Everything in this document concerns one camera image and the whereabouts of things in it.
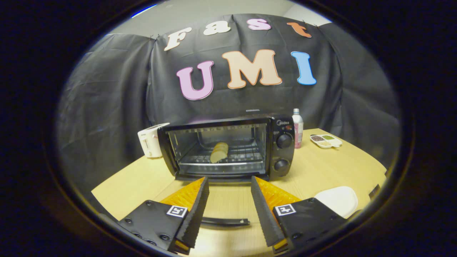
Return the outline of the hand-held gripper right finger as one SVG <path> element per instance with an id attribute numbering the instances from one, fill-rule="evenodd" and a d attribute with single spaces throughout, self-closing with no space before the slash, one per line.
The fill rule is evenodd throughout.
<path id="1" fill-rule="evenodd" d="M 266 244 L 275 254 L 312 252 L 346 223 L 315 197 L 301 200 L 259 177 L 251 177 L 250 190 Z"/>

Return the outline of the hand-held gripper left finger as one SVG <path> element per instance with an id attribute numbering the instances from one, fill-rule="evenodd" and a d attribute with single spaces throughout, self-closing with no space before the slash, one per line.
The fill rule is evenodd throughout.
<path id="1" fill-rule="evenodd" d="M 203 177 L 160 202 L 145 200 L 118 224 L 150 245 L 188 255 L 195 247 L 208 197 L 209 181 Z"/>

